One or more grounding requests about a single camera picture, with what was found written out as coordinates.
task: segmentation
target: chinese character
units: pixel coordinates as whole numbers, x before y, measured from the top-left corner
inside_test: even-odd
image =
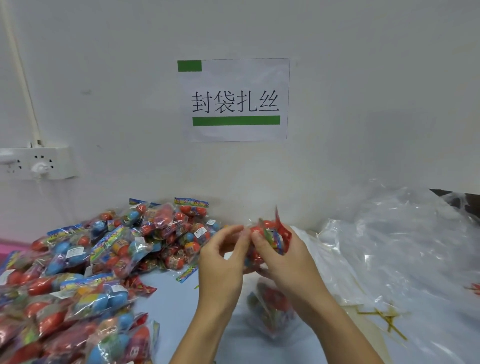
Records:
[[[207,96],[203,97],[202,95],[199,95],[198,92],[195,92],[195,95],[192,96],[195,100],[192,100],[193,102],[193,107],[196,108],[193,110],[193,112],[204,110],[201,109],[200,107],[207,106],[207,110],[204,110],[206,113],[210,112],[210,100],[212,97],[209,95],[209,92],[207,91]]]
[[[263,103],[260,105],[261,108],[266,108],[266,107],[272,108],[274,106],[278,106],[278,105],[273,104],[275,102],[276,98],[278,97],[278,95],[275,95],[275,90],[273,90],[272,95],[267,94],[265,96],[265,94],[267,94],[266,91],[264,91],[264,94],[260,98],[260,101],[263,101]],[[278,111],[278,109],[260,109],[260,111]]]
[[[233,112],[234,110],[231,109],[231,106],[235,103],[233,93],[231,93],[230,91],[223,91],[223,96],[221,96],[221,92],[222,91],[219,91],[218,94],[215,96],[215,100],[218,101],[218,103],[215,103],[215,105],[220,105],[220,107],[215,111],[220,110],[220,114],[226,109]]]
[[[237,95],[237,97],[240,97],[240,102],[237,103],[237,105],[240,105],[240,107],[241,107],[241,109],[239,111],[243,112],[243,103],[246,101],[247,94],[244,94],[243,91],[241,91],[240,95]],[[251,99],[252,98],[250,97],[250,91],[249,91],[248,92],[248,110],[249,111],[257,111],[257,106],[256,105],[255,105],[255,110],[252,110],[252,107],[250,105],[250,100]]]

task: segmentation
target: green rectangle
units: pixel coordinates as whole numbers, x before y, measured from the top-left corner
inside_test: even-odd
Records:
[[[201,72],[202,61],[177,61],[179,72]]]
[[[280,125],[280,115],[205,116],[192,118],[193,126]]]

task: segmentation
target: wall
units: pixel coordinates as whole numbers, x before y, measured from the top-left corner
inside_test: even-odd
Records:
[[[477,0],[9,4],[42,138],[80,170],[51,198],[2,190],[11,237],[128,197],[202,197],[240,222],[278,204],[311,228],[351,180],[480,192]],[[286,141],[183,140],[176,60],[270,57],[292,59]]]

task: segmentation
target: pile of clear plastic bags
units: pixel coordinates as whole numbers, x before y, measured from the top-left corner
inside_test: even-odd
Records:
[[[461,194],[370,181],[317,234],[358,282],[359,311],[405,347],[405,363],[480,361],[480,225],[453,198],[465,205]]]

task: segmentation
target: white electrical socket box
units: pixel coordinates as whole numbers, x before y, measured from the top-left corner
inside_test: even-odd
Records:
[[[72,150],[68,146],[0,148],[0,179],[32,180],[35,174],[31,169],[39,162],[47,166],[43,179],[64,180],[77,175]]]

